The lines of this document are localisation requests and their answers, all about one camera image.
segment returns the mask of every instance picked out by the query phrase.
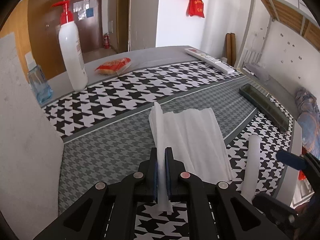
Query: gray pillow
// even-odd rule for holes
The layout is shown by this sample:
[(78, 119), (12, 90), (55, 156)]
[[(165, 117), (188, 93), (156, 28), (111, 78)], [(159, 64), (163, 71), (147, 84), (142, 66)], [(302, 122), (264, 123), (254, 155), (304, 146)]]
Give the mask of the gray pillow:
[(267, 70), (265, 68), (258, 66), (257, 64), (244, 63), (244, 66), (249, 71), (253, 72), (254, 75), (262, 82), (266, 82), (271, 78), (271, 76), (268, 74)]

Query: fire extinguisher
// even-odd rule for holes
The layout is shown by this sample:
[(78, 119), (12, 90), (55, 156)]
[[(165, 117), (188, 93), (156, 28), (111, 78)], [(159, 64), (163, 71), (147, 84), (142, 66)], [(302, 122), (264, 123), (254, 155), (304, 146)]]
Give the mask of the fire extinguisher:
[(110, 48), (110, 41), (109, 41), (109, 34), (108, 33), (103, 35), (103, 40), (104, 40), (104, 48), (109, 49)]

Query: snack package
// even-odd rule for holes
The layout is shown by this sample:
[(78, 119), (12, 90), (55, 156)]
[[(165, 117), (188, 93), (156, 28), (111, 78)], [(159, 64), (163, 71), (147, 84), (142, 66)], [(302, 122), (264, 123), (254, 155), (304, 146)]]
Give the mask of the snack package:
[(120, 75), (126, 68), (131, 65), (131, 59), (125, 57), (121, 59), (116, 59), (112, 61), (107, 61), (101, 66), (97, 67), (95, 70), (101, 75)]

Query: red pump dispenser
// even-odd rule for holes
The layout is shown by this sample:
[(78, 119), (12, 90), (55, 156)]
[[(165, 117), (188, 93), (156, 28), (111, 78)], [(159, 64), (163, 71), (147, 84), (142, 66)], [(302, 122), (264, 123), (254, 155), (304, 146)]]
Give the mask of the red pump dispenser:
[(63, 25), (68, 22), (73, 22), (73, 13), (69, 11), (70, 0), (65, 0), (53, 4), (51, 7), (62, 6), (63, 13), (60, 16), (60, 24)]

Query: white paper towel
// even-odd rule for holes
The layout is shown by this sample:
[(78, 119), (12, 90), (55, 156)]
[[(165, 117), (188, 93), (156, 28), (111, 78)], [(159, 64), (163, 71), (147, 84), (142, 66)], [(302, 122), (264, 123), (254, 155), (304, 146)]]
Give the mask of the white paper towel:
[(172, 212), (166, 189), (166, 147), (172, 147), (173, 157), (184, 163), (186, 171), (197, 175), (203, 181), (216, 184), (235, 177), (211, 108), (163, 114), (161, 106), (155, 102), (149, 122), (157, 147), (159, 210)]
[(250, 203), (254, 198), (258, 182), (261, 156), (260, 143), (261, 138), (259, 135), (252, 134), (249, 136), (248, 159), (245, 166), (241, 195)]

